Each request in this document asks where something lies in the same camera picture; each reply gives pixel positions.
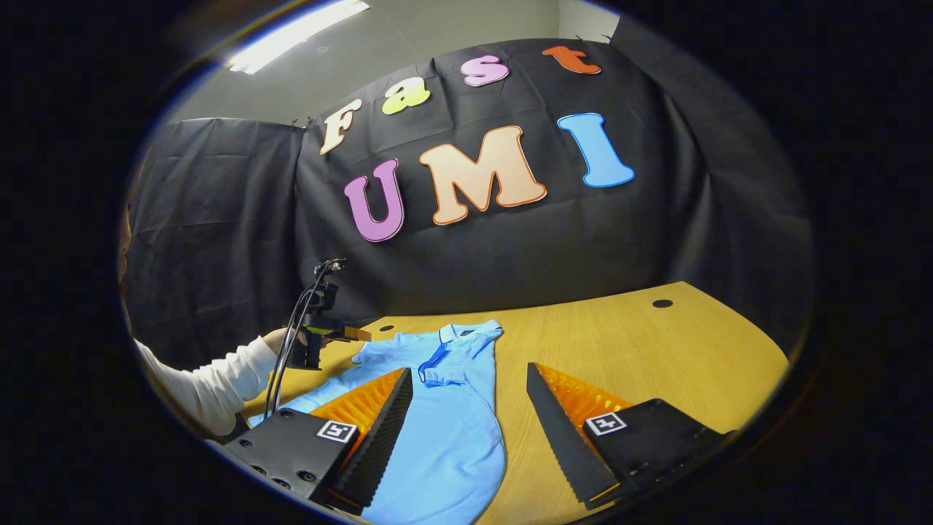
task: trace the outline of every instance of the fluorescent light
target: fluorescent light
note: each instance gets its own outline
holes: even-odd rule
[[[304,42],[331,25],[369,9],[359,0],[341,0],[288,23],[253,42],[230,59],[230,71],[253,75],[282,53]]]

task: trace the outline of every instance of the ceiling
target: ceiling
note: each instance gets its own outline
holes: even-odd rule
[[[299,124],[347,94],[441,53],[518,38],[606,41],[618,15],[582,0],[366,0],[371,9],[298,44],[255,75],[218,67],[163,123],[207,117]]]

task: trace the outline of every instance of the shirt sleeve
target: shirt sleeve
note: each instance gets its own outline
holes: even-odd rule
[[[276,360],[275,352],[262,337],[193,372],[162,364],[139,341],[136,346],[172,397],[215,435],[233,432],[237,412],[243,410],[244,401],[256,398],[265,390]]]

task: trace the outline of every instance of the hand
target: hand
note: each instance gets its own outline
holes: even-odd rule
[[[279,349],[282,347],[282,341],[285,340],[285,328],[273,330],[263,335],[262,340],[265,341],[267,345],[269,345],[269,348],[271,348],[272,351],[275,352],[275,355],[278,355]],[[301,331],[298,332],[298,340],[302,343],[302,345],[308,346],[308,339],[304,336],[304,332],[301,332]],[[329,342],[330,340],[325,337],[321,341],[321,348],[326,347],[327,343]]]

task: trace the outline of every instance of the wooden table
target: wooden table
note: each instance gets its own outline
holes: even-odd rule
[[[667,299],[673,305],[658,308]],[[660,397],[725,433],[745,425],[777,385],[787,358],[751,322],[684,282],[561,305],[441,316],[386,317],[366,330],[374,340],[454,324],[499,322],[495,343],[496,414],[507,466],[499,492],[477,523],[566,523],[598,512],[578,503],[525,392],[528,362],[540,362],[641,403]],[[387,332],[379,329],[394,328]],[[351,366],[361,343],[332,343],[322,372],[288,369],[283,403]],[[244,414],[262,413],[265,392]]]

